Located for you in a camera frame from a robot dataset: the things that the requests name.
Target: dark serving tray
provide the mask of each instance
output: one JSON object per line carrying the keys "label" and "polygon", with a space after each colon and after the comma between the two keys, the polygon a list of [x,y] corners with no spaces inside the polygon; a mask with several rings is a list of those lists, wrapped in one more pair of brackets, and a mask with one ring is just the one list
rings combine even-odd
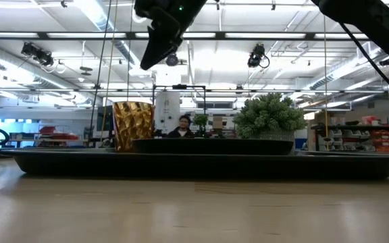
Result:
{"label": "dark serving tray", "polygon": [[221,138],[159,138],[133,140],[135,153],[203,155],[289,155],[293,141]]}
{"label": "dark serving tray", "polygon": [[319,178],[389,177],[389,155],[305,152],[295,155],[193,155],[115,153],[113,150],[18,149],[14,157],[26,173],[156,178]]}

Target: geometric gold vase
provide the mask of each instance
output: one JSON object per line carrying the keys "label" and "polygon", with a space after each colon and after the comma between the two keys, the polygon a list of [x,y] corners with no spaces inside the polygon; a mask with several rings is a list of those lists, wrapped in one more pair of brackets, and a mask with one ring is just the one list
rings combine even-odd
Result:
{"label": "geometric gold vase", "polygon": [[132,152],[134,139],[153,137],[154,105],[126,101],[114,103],[112,108],[117,152]]}

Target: person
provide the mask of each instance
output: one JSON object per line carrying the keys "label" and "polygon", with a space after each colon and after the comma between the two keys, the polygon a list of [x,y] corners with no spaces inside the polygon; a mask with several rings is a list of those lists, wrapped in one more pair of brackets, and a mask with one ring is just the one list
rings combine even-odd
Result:
{"label": "person", "polygon": [[180,126],[170,132],[168,138],[194,138],[195,135],[190,131],[190,118],[188,115],[182,115],[180,117]]}

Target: potted plant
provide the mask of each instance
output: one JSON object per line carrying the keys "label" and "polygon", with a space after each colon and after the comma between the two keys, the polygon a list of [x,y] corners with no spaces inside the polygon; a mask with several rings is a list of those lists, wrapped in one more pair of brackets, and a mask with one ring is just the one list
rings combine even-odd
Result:
{"label": "potted plant", "polygon": [[208,116],[196,114],[193,119],[193,122],[195,125],[199,127],[199,131],[197,132],[197,135],[199,135],[200,137],[205,137],[205,133],[207,130],[206,126],[208,123]]}
{"label": "potted plant", "polygon": [[258,99],[246,100],[234,118],[240,138],[294,140],[294,132],[305,128],[302,109],[291,108],[292,99],[280,93],[269,93]]}

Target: ceiling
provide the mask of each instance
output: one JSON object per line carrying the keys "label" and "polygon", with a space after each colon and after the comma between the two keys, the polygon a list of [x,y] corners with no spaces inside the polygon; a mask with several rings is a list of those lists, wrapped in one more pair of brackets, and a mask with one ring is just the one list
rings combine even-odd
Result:
{"label": "ceiling", "polygon": [[[88,13],[80,7],[95,0],[66,1],[67,8],[63,8],[58,1],[44,0],[0,0],[0,31],[2,32],[96,32],[96,25],[88,17]],[[110,20],[115,23],[119,32],[146,32],[149,20],[142,20],[132,16],[132,1],[116,0],[100,1],[103,13],[107,14],[110,7]],[[199,15],[189,28],[189,32],[343,32],[337,23],[323,14],[305,0],[276,0],[276,10],[271,10],[270,0],[221,0],[219,10],[215,1],[208,0]],[[21,60],[26,60],[20,51],[27,40],[0,39],[0,49]],[[205,85],[207,88],[229,89],[236,85],[243,85],[246,89],[308,89],[317,77],[322,77],[325,71],[337,68],[344,61],[356,55],[356,46],[351,41],[275,41],[275,40],[190,40],[183,42],[178,49],[177,56],[188,60],[190,53],[190,67],[179,65],[167,67],[159,64],[152,68],[157,72],[140,72],[135,67],[130,73],[130,66],[126,58],[113,49],[111,41],[104,41],[103,63],[99,68],[103,41],[88,40],[82,58],[81,40],[33,40],[36,46],[52,52],[55,58],[53,67],[45,68],[50,75],[72,84],[70,88],[92,88],[97,80],[105,88],[108,81],[111,88],[151,88],[156,83],[166,84],[170,75],[179,74],[183,84]],[[147,40],[126,40],[131,52],[138,59],[142,59]],[[249,53],[257,43],[264,44],[271,65],[265,69],[248,68]],[[38,63],[31,59],[26,60],[40,70]],[[82,76],[79,67],[83,65],[93,68],[91,76]],[[189,78],[189,68],[193,79]],[[383,67],[389,73],[389,67]],[[355,68],[352,72],[344,73],[331,82],[330,88],[346,90],[349,86],[375,77],[373,69],[367,65]],[[382,89],[382,84],[375,79],[365,86],[358,87],[367,90]],[[111,97],[123,97],[126,93],[111,92]],[[130,96],[151,95],[148,92],[131,92]],[[319,96],[296,94],[293,98],[297,102],[314,101]],[[339,99],[336,94],[330,98]]]}

